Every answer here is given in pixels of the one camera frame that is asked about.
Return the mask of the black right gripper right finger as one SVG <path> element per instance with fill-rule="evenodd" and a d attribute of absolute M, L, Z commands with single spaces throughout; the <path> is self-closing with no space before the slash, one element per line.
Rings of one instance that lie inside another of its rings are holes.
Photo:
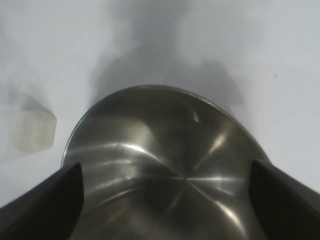
<path fill-rule="evenodd" d="M 269 240 L 318 240 L 320 195 L 271 163 L 253 160 L 249 199 Z"/>

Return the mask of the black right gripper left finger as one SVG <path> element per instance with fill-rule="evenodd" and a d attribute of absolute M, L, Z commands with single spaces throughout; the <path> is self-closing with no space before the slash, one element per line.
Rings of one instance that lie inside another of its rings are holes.
<path fill-rule="evenodd" d="M 2 240 L 68 240 L 83 207 L 79 163 L 67 165 L 0 209 Z"/>

